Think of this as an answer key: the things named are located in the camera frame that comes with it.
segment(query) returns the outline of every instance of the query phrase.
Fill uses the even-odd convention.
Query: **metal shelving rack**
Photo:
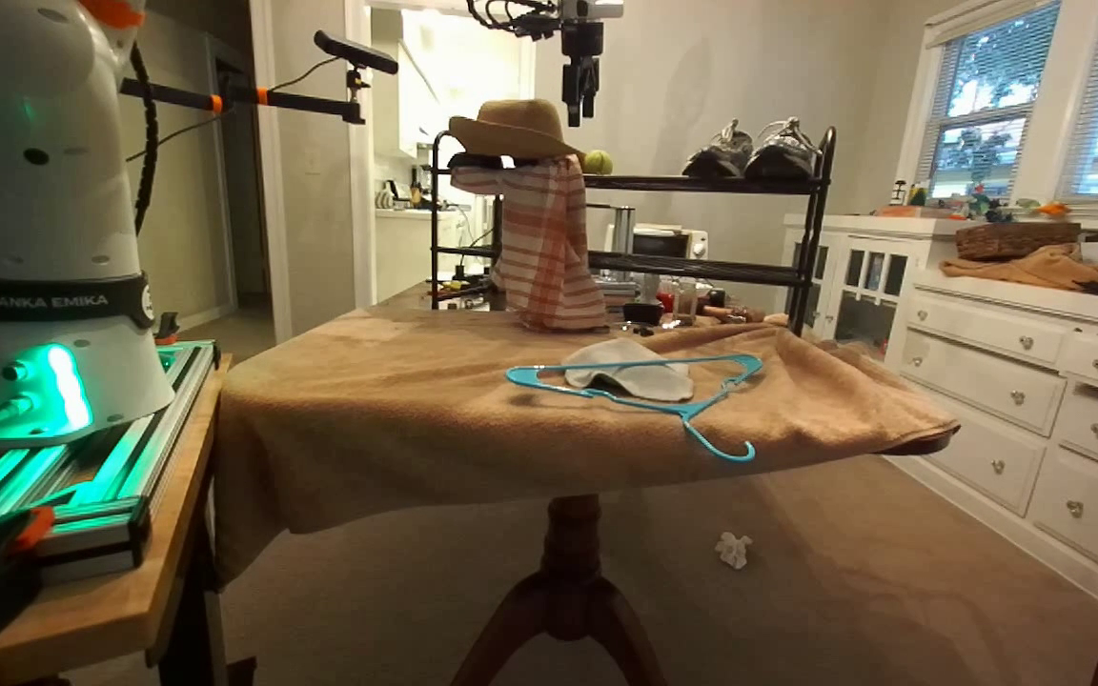
[[[486,246],[442,246],[439,245],[439,183],[450,170],[442,162],[442,142],[450,132],[436,138],[432,156],[432,310],[439,310],[439,254],[486,254],[497,257],[505,251],[500,245],[500,202],[492,218],[492,245]],[[831,160],[835,160],[835,128],[822,128],[815,144],[815,166],[812,180],[721,180],[721,183],[696,183],[688,175],[586,175],[586,191],[643,191],[643,193],[799,193],[808,199],[805,210],[805,231],[797,240],[797,251],[788,264],[723,264],[723,257],[670,257],[670,254],[630,254],[630,251],[586,251],[592,265],[597,269],[641,269],[641,275],[684,275],[684,278],[717,278],[717,283],[760,283],[760,285],[780,285],[788,288],[788,329],[805,332],[808,315],[808,292],[812,292],[812,269],[822,231],[822,207],[831,185]]]

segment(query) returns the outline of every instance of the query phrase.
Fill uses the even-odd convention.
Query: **pink striped cloth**
[[[524,166],[452,166],[450,183],[473,193],[505,193],[497,285],[527,329],[605,329],[605,302],[586,265],[586,183],[577,156]]]

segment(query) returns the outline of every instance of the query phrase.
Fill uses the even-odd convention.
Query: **white robot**
[[[173,398],[120,138],[139,28],[131,0],[0,0],[0,447]]]

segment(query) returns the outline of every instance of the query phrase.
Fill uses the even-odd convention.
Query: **green led light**
[[[86,393],[78,371],[78,359],[65,346],[41,346],[41,359],[55,374],[61,409],[65,409],[65,424],[70,425],[86,425],[92,424],[92,409],[86,409]]]

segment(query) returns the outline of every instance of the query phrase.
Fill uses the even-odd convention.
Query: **straw hat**
[[[478,119],[450,119],[446,128],[478,156],[581,156],[581,147],[561,142],[557,105],[545,97],[488,97]]]

